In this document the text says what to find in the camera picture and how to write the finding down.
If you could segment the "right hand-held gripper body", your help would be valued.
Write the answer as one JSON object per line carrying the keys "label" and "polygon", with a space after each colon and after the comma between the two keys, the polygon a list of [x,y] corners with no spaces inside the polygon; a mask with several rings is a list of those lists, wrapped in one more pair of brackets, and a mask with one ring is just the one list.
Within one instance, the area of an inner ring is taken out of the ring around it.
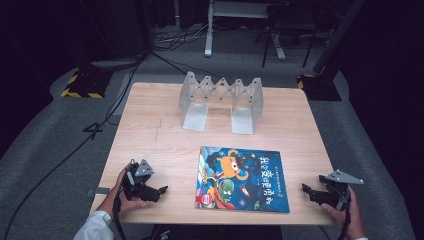
{"label": "right hand-held gripper body", "polygon": [[340,170],[327,175],[320,175],[319,181],[325,185],[327,191],[318,203],[326,203],[338,211],[344,210],[350,203],[349,185],[364,183],[363,179],[359,179]]}

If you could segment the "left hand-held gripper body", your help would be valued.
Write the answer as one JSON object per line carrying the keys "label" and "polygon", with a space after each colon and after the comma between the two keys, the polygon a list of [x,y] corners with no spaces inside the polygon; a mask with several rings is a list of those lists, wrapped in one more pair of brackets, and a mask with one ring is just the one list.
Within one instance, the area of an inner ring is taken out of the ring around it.
{"label": "left hand-held gripper body", "polygon": [[154,170],[145,159],[140,163],[132,159],[125,170],[126,174],[123,177],[122,187],[128,200],[133,197],[141,199],[143,194],[148,193],[159,195],[158,189],[147,185],[147,181],[154,173]]}

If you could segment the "blue cartoon picture book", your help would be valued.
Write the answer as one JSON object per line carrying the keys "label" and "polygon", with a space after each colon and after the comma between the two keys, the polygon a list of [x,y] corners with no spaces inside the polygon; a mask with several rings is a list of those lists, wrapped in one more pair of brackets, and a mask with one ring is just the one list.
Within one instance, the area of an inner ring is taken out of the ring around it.
{"label": "blue cartoon picture book", "polygon": [[289,213],[280,152],[202,146],[195,207]]}

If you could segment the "translucent expandable book rack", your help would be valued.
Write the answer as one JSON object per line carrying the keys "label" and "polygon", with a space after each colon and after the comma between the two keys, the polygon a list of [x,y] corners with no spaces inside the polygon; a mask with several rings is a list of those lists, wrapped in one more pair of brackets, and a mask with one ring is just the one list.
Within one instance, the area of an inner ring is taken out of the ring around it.
{"label": "translucent expandable book rack", "polygon": [[221,78],[214,83],[211,76],[205,76],[199,81],[189,71],[179,95],[182,127],[204,131],[213,104],[217,104],[220,110],[229,109],[233,134],[251,135],[264,107],[262,81],[254,78],[245,85],[241,79],[236,79],[230,84]]}

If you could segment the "person's left hand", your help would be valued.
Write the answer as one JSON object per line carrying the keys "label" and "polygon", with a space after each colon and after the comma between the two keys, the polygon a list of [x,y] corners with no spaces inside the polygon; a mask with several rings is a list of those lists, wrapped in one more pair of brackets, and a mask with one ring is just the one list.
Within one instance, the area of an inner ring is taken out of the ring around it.
{"label": "person's left hand", "polygon": [[119,196],[121,201],[120,214],[147,207],[147,202],[140,198],[133,197],[131,200],[127,199],[125,193],[121,190],[121,182],[125,174],[126,170],[123,169],[117,177],[115,186],[110,190],[103,203],[98,207],[99,210],[106,211],[112,218],[114,218],[113,205],[116,196]]}

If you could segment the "person's right hand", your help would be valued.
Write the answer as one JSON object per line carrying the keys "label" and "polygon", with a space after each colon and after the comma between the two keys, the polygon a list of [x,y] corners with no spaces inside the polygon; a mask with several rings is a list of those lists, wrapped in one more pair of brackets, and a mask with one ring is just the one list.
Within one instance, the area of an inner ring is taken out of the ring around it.
{"label": "person's right hand", "polygon": [[[350,191],[350,224],[348,229],[346,230],[346,236],[349,240],[368,240],[361,218],[360,208],[358,204],[358,200],[356,194],[352,188],[349,188]],[[331,219],[340,227],[344,226],[346,220],[346,212],[338,211],[332,206],[323,203],[320,205],[324,212],[326,212]]]}

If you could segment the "yellow-black striped stand base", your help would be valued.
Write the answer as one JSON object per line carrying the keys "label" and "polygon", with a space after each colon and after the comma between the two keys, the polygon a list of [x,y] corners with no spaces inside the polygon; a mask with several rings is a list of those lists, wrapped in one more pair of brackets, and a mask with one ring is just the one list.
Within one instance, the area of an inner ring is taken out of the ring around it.
{"label": "yellow-black striped stand base", "polygon": [[304,91],[310,101],[340,101],[341,97],[332,81],[319,75],[302,74],[296,78],[297,87]]}
{"label": "yellow-black striped stand base", "polygon": [[91,72],[76,71],[69,79],[61,96],[95,99],[104,98],[112,75],[112,72],[104,70],[92,70]]}

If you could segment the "black slanted stand pole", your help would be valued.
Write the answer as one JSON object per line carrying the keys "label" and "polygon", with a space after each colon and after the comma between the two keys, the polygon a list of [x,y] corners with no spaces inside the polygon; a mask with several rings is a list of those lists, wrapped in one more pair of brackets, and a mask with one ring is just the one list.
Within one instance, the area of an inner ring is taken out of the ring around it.
{"label": "black slanted stand pole", "polygon": [[[342,7],[341,1],[337,0],[337,8]],[[349,0],[350,6],[347,8],[345,14],[339,21],[337,28],[329,39],[328,45],[325,47],[323,53],[318,58],[313,67],[313,72],[319,75],[329,74],[331,71],[338,71],[338,64],[343,55],[343,40],[359,14],[362,6],[366,0]]]}

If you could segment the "black chair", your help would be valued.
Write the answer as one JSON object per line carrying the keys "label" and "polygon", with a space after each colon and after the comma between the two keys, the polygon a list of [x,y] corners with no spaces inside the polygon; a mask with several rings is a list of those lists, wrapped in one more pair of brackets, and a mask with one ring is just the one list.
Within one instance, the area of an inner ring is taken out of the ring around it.
{"label": "black chair", "polygon": [[268,55],[270,42],[274,40],[274,35],[279,34],[295,34],[295,43],[300,42],[300,38],[304,35],[311,35],[310,43],[307,47],[307,52],[302,63],[305,67],[313,43],[315,42],[318,32],[317,25],[315,24],[312,14],[312,6],[306,3],[297,3],[293,1],[275,2],[266,8],[267,21],[266,25],[260,30],[255,42],[258,42],[263,33],[266,34],[265,49],[262,59],[262,66]]}

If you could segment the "white desk leg frame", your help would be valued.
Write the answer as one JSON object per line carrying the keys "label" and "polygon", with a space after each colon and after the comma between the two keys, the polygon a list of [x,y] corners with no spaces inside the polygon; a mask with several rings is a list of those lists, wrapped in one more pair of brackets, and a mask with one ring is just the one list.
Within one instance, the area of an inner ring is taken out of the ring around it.
{"label": "white desk leg frame", "polygon": [[204,49],[204,56],[212,56],[213,48],[213,21],[216,17],[236,17],[266,19],[266,3],[249,3],[223,0],[209,0],[207,35]]}

